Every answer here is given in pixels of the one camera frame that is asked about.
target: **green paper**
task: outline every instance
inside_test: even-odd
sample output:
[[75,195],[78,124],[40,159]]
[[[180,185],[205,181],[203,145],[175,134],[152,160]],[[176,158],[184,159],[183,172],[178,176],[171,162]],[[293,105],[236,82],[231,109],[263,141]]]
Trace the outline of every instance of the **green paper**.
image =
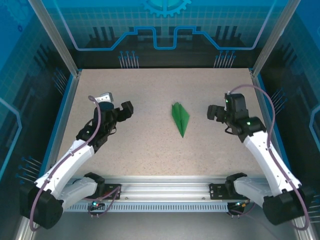
[[187,113],[187,111],[180,103],[176,102],[174,105],[172,105],[171,114],[181,136],[184,137],[190,118],[189,113]]

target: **gear logo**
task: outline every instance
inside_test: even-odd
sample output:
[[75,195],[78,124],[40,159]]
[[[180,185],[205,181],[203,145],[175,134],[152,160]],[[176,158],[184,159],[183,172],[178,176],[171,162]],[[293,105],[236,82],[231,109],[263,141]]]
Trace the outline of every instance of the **gear logo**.
[[191,0],[143,0],[144,10],[149,10],[150,14],[156,14],[157,17],[171,17],[174,14],[180,14],[181,10],[185,10],[187,4],[191,4]]
[[22,24],[27,20],[30,7],[28,0],[0,0],[0,6],[6,6],[11,17],[18,23]]

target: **paper airplane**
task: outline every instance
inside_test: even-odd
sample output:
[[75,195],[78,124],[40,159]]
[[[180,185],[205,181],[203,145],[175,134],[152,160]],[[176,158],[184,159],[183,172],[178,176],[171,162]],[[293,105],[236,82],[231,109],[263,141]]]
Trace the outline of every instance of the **paper airplane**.
[[176,102],[174,105],[172,105],[171,114],[181,136],[184,137],[190,118],[189,113],[187,113],[187,111],[180,103]]

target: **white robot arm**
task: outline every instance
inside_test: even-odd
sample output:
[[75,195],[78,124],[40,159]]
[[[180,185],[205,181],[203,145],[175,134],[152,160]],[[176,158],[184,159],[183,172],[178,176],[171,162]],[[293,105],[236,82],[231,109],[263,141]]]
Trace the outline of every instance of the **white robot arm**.
[[[258,184],[244,173],[231,175],[226,178],[225,182],[229,196],[232,194],[243,195],[254,201],[263,209],[268,220],[274,225],[303,216],[304,211],[293,187],[281,173],[269,153],[266,127],[258,117],[249,117],[245,97],[242,94],[226,93],[224,98],[226,106],[209,106],[208,119],[216,119],[217,122],[226,123],[225,132],[239,137],[257,160],[268,182],[268,186]],[[301,182],[287,168],[272,143],[270,149],[308,208],[314,191],[308,186],[302,186]]]
[[[130,101],[121,104],[122,110],[114,108],[110,92],[95,100],[100,108],[100,124],[98,109],[95,108],[93,119],[79,131],[76,140],[65,155],[34,184],[24,184],[20,187],[20,214],[30,218],[33,213],[34,222],[45,229],[52,228],[65,209],[81,199],[88,197],[96,199],[105,194],[105,180],[94,173],[88,173],[66,187],[79,167],[107,142],[108,136],[114,134],[113,130],[117,130],[116,124],[130,118],[134,113]],[[41,188],[43,191],[36,200],[35,211],[32,211],[32,205]]]

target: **beige work surface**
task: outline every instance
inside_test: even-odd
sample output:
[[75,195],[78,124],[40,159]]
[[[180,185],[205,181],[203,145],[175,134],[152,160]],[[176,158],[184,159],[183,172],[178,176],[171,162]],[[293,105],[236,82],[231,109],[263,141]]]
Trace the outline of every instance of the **beige work surface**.
[[[93,117],[88,95],[112,92],[114,104],[131,101],[134,114],[117,124],[100,150],[76,172],[101,176],[207,176],[262,170],[226,125],[207,119],[209,105],[224,106],[224,93],[252,84],[248,69],[85,69],[82,71],[59,152]],[[240,90],[250,116],[262,119],[254,89]],[[179,102],[190,114],[184,138],[171,116]]]

